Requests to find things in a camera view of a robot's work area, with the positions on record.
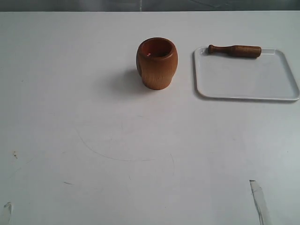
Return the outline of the wooden pestle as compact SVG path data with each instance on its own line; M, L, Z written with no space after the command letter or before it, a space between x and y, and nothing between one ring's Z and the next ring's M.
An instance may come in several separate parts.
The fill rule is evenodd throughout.
M253 58L256 59L260 57L262 53L262 48L259 46L247 46L247 45L232 45L232 46L208 46L208 53L220 53L226 54L231 57L241 57L241 58Z

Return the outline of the wooden mortar cup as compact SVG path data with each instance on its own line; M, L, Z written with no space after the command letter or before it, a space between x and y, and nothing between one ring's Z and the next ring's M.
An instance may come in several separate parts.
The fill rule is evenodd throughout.
M143 84L152 90L168 87L178 66L178 53L172 41L162 37L144 40L136 53L136 67Z

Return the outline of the white plastic tray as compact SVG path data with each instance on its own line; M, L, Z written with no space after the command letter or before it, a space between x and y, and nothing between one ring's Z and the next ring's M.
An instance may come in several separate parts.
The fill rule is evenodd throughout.
M294 102L300 90L284 55L263 48L257 59L208 54L206 47L194 51L197 92L212 99Z

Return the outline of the clear tape strip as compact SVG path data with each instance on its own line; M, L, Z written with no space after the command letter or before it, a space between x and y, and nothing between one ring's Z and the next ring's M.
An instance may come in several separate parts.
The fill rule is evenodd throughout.
M264 198L263 190L256 180L250 180L251 191L261 225L271 225L271 218Z

